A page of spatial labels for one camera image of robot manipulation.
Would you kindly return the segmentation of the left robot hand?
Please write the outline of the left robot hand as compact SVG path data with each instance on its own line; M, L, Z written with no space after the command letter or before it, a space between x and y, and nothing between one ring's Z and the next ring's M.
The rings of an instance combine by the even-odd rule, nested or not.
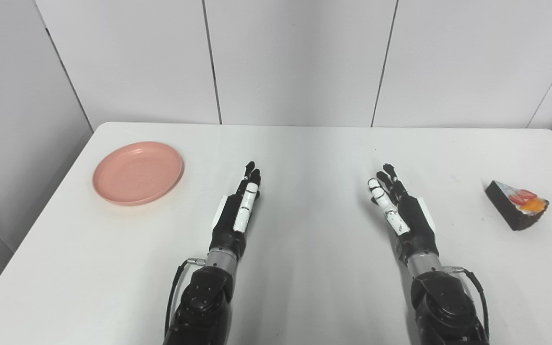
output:
M257 186L261 185L260 170L256 168L254 161L250 161L245 166L244 177L241 179L236 192L229 195L225 200L221 214L213 227L212 241L209 245L210 250L214 248L228 250L234 254L236 259L240 259L244 254L247 246L246 235L241 231L236 231L234 223L249 183L254 183Z

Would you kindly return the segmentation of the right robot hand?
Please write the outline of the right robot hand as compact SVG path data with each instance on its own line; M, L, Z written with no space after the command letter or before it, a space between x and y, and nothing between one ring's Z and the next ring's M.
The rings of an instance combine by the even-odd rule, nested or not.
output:
M436 236L420 198L408 193L389 163L368 180L371 201L379 207L396 234L396 254L403 264L416 255L439 256Z

